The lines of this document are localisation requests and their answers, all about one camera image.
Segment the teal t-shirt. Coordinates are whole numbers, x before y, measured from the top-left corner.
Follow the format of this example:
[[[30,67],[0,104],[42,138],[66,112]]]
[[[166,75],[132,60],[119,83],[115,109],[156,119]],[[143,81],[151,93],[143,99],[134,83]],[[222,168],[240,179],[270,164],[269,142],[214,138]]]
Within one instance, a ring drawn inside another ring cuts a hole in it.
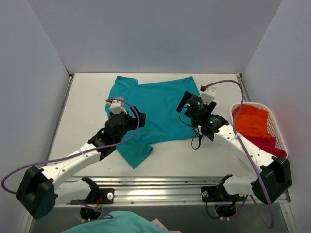
[[[185,140],[194,135],[190,120],[179,117],[178,107],[184,93],[199,94],[192,76],[179,80],[139,84],[137,79],[118,76],[109,97],[123,97],[126,102],[146,114],[146,124],[136,134],[128,132],[129,141],[117,146],[119,154],[132,167],[138,167],[152,152],[152,145]]]

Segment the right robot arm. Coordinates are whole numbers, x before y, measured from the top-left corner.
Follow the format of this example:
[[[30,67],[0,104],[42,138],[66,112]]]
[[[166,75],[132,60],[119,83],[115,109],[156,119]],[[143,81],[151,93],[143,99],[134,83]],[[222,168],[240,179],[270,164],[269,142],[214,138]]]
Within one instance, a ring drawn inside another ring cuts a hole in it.
[[[205,136],[222,145],[256,174],[255,178],[226,175],[216,187],[216,196],[227,200],[233,195],[252,195],[264,204],[276,201],[292,185],[289,160],[275,157],[238,135],[226,119],[212,113],[216,103],[204,103],[202,97],[186,91],[177,112],[185,109],[200,139]]]

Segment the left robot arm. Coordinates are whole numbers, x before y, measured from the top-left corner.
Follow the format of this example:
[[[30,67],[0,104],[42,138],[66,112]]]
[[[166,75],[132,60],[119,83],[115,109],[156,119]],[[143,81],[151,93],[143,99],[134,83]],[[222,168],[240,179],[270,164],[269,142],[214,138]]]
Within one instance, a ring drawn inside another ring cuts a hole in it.
[[[81,148],[62,159],[51,161],[50,165],[37,168],[32,165],[26,170],[16,198],[34,219],[45,217],[55,206],[56,190],[67,179],[99,162],[124,143],[128,131],[137,132],[145,126],[146,114],[135,106],[131,107],[135,117],[129,113],[110,113],[105,126],[91,137]]]

